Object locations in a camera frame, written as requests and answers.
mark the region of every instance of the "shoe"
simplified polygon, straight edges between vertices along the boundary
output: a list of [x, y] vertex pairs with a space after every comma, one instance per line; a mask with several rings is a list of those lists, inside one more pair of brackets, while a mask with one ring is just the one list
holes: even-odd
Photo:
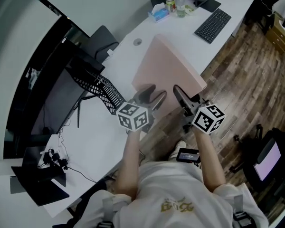
[[180, 148], [186, 148], [186, 142], [183, 140], [178, 141], [178, 143], [175, 146], [175, 150], [172, 152], [172, 154], [169, 156], [168, 160], [170, 161], [171, 159], [176, 159]]

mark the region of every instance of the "water bottle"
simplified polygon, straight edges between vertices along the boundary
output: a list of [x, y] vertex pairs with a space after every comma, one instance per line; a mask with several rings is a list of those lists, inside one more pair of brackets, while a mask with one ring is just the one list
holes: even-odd
[[169, 12], [175, 11], [175, 1], [174, 0], [166, 0], [166, 4], [167, 4], [167, 10]]
[[185, 0], [175, 0], [177, 16], [180, 18], [185, 17]]

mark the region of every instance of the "backpack strap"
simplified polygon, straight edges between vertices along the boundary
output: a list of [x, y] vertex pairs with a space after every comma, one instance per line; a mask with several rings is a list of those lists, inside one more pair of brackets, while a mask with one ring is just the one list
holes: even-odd
[[234, 197], [233, 228], [257, 228], [255, 221], [243, 211], [243, 195]]
[[114, 211], [113, 211], [113, 197], [109, 197], [103, 200], [104, 207], [104, 220], [98, 223], [97, 228], [114, 228], [112, 223]]

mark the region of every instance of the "pink board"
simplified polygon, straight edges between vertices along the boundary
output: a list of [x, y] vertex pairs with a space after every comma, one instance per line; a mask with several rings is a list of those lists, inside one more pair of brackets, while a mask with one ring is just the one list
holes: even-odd
[[174, 85], [180, 86], [189, 97], [207, 86], [193, 65], [162, 34], [153, 38], [132, 81], [136, 90], [145, 84], [156, 84], [156, 91], [167, 91], [165, 102], [155, 113], [158, 120], [180, 106], [173, 93]]

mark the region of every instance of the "small screen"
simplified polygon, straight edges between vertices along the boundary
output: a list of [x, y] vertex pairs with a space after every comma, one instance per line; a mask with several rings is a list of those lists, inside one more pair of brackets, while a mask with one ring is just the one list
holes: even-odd
[[189, 153], [180, 153], [179, 159], [197, 161], [199, 159], [199, 155], [189, 154]]
[[274, 168], [277, 164], [278, 160], [281, 157], [281, 153], [279, 147], [275, 143], [274, 146], [271, 148], [267, 156], [263, 159], [260, 164], [255, 164], [255, 170], [260, 178], [263, 181], [266, 176], [270, 173], [270, 171]]

